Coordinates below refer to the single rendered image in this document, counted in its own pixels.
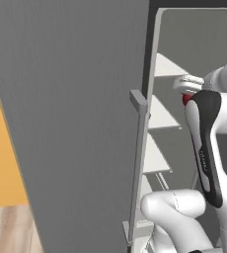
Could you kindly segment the grey fridge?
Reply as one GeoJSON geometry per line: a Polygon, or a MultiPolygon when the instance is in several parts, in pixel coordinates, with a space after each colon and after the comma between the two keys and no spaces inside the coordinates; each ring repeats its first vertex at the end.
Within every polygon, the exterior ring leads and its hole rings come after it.
{"type": "MultiPolygon", "coordinates": [[[[146,253],[154,223],[141,211],[141,199],[154,192],[201,190],[183,95],[173,89],[185,74],[205,77],[227,64],[227,6],[207,0],[178,7],[149,0],[142,86],[148,108],[143,138],[133,242],[129,218],[122,224],[128,253],[146,253]]],[[[217,136],[227,169],[227,134],[217,136]]]]}

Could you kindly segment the grey fridge door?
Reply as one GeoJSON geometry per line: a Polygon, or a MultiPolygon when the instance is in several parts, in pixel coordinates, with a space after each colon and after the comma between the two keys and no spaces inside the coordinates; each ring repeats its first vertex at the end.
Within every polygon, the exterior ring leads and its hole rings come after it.
{"type": "Polygon", "coordinates": [[[0,102],[45,253],[126,253],[148,0],[0,0],[0,102]]]}

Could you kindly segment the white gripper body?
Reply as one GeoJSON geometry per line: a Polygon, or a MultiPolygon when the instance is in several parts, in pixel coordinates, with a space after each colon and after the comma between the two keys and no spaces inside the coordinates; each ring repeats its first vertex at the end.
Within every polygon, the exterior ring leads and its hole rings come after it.
{"type": "Polygon", "coordinates": [[[195,94],[202,89],[204,80],[201,77],[185,74],[174,81],[173,89],[181,94],[195,94]]]}

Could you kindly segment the red onion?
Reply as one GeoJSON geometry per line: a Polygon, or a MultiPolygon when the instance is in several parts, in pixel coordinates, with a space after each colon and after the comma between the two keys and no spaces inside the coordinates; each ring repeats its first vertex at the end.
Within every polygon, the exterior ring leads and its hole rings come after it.
{"type": "Polygon", "coordinates": [[[190,95],[190,94],[184,94],[183,95],[183,104],[184,106],[188,103],[188,101],[191,99],[193,95],[190,95]]]}

